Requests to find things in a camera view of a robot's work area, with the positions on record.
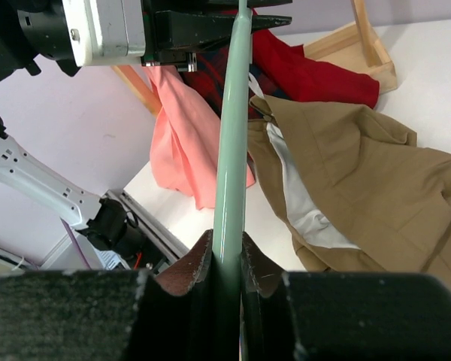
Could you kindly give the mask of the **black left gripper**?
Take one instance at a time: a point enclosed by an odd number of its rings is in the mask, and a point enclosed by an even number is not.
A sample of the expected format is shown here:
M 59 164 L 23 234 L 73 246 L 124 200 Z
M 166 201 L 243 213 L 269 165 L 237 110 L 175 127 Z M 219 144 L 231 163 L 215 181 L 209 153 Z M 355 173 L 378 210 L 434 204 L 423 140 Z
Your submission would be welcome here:
M 249 8 L 291 4 L 292 0 L 247 0 Z M 197 56 L 230 39 L 234 14 L 187 13 L 173 1 L 141 1 L 145 34 L 143 67 L 172 65 L 197 71 Z

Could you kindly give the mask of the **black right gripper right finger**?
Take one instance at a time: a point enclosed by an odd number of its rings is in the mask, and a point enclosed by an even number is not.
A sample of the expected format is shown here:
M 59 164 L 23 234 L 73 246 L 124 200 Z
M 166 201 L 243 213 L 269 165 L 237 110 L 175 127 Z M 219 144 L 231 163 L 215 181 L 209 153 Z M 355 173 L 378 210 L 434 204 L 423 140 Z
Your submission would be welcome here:
M 243 234 L 241 300 L 248 360 L 293 360 L 295 336 L 284 270 Z

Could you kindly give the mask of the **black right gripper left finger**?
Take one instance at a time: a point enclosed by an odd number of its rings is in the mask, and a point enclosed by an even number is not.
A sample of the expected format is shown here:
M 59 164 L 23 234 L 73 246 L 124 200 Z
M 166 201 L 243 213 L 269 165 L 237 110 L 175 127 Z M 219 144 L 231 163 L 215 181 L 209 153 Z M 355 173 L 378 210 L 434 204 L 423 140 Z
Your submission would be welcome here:
M 181 360 L 209 360 L 211 343 L 211 286 L 213 231 L 205 231 L 192 249 L 163 271 L 156 280 L 168 294 L 171 330 Z

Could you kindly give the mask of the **sage green plastic hanger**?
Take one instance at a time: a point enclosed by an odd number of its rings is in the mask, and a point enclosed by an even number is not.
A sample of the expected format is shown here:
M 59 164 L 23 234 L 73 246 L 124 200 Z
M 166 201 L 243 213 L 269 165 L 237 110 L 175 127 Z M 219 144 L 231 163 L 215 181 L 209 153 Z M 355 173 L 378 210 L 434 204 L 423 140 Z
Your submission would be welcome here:
M 240 1 L 225 74 L 213 219 L 213 360 L 237 360 L 240 355 L 251 29 L 252 11 L 246 1 Z

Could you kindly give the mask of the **tan brown skirt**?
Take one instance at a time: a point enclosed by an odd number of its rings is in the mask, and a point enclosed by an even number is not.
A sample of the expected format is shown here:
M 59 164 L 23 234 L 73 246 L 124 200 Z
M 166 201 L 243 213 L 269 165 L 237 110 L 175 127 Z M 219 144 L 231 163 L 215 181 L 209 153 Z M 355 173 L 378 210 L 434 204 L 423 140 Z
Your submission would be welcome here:
M 310 272 L 422 272 L 451 290 L 451 154 L 364 105 L 250 101 L 256 177 Z

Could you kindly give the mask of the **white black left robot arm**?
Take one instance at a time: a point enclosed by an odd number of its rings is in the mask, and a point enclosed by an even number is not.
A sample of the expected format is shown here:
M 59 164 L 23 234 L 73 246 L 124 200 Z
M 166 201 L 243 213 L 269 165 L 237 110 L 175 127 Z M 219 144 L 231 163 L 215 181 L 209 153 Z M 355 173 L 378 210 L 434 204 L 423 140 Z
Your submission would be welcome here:
M 68 76 L 98 65 L 176 65 L 238 38 L 239 16 L 251 32 L 286 26 L 290 17 L 254 15 L 264 1 L 0 1 L 0 81 L 16 70 L 40 73 L 36 56 Z M 0 183 L 55 211 L 99 250 L 124 259 L 157 248 L 122 205 L 82 190 L 25 151 L 0 117 Z

